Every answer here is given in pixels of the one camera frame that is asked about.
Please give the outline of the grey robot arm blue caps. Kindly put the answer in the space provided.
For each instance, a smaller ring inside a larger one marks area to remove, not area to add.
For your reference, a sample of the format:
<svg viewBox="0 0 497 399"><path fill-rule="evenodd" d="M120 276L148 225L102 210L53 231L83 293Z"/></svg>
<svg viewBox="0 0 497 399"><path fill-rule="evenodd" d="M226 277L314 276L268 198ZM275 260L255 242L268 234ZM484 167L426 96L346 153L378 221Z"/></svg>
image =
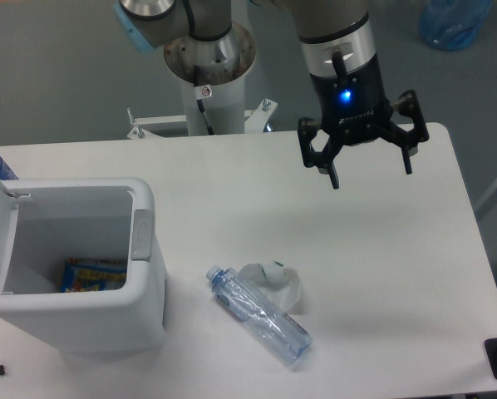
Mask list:
<svg viewBox="0 0 497 399"><path fill-rule="evenodd" d="M417 95L386 98L364 1L277 1L293 17L322 117L298 121L303 164L339 179L333 161L345 146L383 139L409 160L429 139ZM116 16L142 51L162 48L175 71L204 98L212 86L234 81L253 61L250 35L232 19L228 1L118 1Z"/></svg>

